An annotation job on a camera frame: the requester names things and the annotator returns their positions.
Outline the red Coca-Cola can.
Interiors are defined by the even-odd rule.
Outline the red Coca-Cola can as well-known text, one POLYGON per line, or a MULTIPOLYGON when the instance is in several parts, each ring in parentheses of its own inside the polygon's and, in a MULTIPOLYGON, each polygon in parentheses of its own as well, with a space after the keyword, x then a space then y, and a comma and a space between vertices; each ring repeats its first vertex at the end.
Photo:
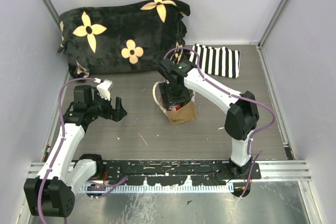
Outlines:
POLYGON ((178 111, 179 109, 181 109, 183 106, 181 104, 171 104, 168 108, 168 111, 178 111))

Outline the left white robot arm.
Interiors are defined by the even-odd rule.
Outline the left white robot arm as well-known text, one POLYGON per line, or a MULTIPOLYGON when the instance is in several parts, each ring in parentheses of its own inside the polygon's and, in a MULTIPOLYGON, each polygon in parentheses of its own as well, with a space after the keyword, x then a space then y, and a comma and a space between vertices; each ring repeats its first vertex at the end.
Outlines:
POLYGON ((111 104, 112 81, 104 80, 96 87, 79 85, 74 88, 73 101, 61 116, 59 135, 47 161, 35 178, 24 183, 24 192, 30 213, 46 217, 67 218, 71 214, 76 194, 89 180, 99 180, 105 174, 105 165, 99 154, 85 154, 70 168, 75 150, 88 126, 98 118, 123 119, 127 112, 121 98, 111 104))

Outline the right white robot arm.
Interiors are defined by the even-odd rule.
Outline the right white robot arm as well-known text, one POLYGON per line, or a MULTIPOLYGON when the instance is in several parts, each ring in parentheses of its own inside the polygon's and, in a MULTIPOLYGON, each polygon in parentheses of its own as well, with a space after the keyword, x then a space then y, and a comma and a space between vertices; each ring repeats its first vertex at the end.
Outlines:
POLYGON ((167 111, 186 108, 192 100, 191 93, 195 91, 225 113, 224 129, 232 138, 230 172, 237 179, 245 177, 252 160, 249 139, 259 120, 255 96, 249 91, 240 93, 224 86, 199 71, 189 60, 176 65, 164 59, 158 65, 158 72, 165 78, 159 84, 159 91, 161 103, 167 111))

